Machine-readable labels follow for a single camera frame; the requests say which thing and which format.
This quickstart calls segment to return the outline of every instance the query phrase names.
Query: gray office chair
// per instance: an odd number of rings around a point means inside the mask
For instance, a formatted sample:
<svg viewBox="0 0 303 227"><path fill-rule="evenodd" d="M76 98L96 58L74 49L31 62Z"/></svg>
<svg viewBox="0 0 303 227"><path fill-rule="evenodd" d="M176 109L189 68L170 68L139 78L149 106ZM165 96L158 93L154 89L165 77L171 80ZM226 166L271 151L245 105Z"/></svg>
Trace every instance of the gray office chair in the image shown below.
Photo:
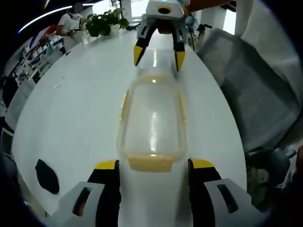
<svg viewBox="0 0 303 227"><path fill-rule="evenodd" d="M16 130L17 121L19 119L21 111L35 85L36 84L32 79L25 79L11 100L5 114L5 121L12 130Z"/></svg>
<svg viewBox="0 0 303 227"><path fill-rule="evenodd" d="M291 83L280 78L255 48L220 29L211 33L197 55L225 95L244 151L274 147L302 107Z"/></svg>
<svg viewBox="0 0 303 227"><path fill-rule="evenodd" d="M0 139L0 151L11 156L11 145L13 143L14 134L2 128Z"/></svg>

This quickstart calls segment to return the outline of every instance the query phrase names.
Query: white desk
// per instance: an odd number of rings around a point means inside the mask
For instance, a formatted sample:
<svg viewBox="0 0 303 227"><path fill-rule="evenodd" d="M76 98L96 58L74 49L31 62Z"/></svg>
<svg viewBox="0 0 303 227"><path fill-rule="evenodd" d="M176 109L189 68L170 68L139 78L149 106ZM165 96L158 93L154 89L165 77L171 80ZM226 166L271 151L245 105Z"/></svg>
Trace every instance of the white desk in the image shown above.
<svg viewBox="0 0 303 227"><path fill-rule="evenodd" d="M97 163L118 158L119 226L174 226L175 216L182 226L191 221L186 193L179 199L181 188L187 188L182 183L186 158L169 174L138 173L128 169L116 150L121 102L136 78L135 37L136 32L129 32L74 47L45 73L20 115L12 152L29 190L49 214L67 191L87 181ZM155 33L150 47L170 49L172 38ZM178 81L187 106L187 157L212 162L222 178L246 190L244 153L230 108L206 66L189 47L186 53ZM39 185L39 158L57 173L58 195ZM176 214L177 206L185 209L182 215Z"/></svg>

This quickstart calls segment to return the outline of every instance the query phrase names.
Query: plastic food container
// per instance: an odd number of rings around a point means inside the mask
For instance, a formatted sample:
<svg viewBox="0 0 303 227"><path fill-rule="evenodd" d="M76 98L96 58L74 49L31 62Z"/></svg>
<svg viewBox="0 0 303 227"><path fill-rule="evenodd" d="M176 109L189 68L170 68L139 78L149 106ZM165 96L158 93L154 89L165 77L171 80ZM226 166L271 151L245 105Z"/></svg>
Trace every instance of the plastic food container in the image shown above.
<svg viewBox="0 0 303 227"><path fill-rule="evenodd" d="M117 149L133 170L169 172L185 155L185 124L185 104L174 77L141 75L124 97Z"/></svg>

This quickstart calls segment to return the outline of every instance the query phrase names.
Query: plant pot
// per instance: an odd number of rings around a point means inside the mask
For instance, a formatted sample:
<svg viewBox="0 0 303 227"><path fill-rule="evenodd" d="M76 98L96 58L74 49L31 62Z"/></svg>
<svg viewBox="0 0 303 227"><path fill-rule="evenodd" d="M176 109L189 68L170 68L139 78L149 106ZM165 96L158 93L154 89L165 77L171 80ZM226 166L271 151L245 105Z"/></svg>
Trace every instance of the plant pot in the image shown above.
<svg viewBox="0 0 303 227"><path fill-rule="evenodd" d="M110 37L118 37L119 36L119 30L120 30L120 25L119 24L111 25L109 36Z"/></svg>

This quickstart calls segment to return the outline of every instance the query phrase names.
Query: green leaves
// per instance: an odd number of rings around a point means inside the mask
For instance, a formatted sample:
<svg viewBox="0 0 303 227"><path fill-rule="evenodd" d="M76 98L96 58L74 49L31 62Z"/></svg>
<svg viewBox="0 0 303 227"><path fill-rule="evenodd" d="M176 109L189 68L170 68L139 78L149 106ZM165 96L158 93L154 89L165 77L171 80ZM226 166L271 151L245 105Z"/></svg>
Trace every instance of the green leaves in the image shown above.
<svg viewBox="0 0 303 227"><path fill-rule="evenodd" d="M124 29L129 22L125 18L120 19L123 8L117 8L114 11L106 11L104 14L90 14L88 15L86 28L92 37L99 35L109 35L110 26L119 24L120 28Z"/></svg>

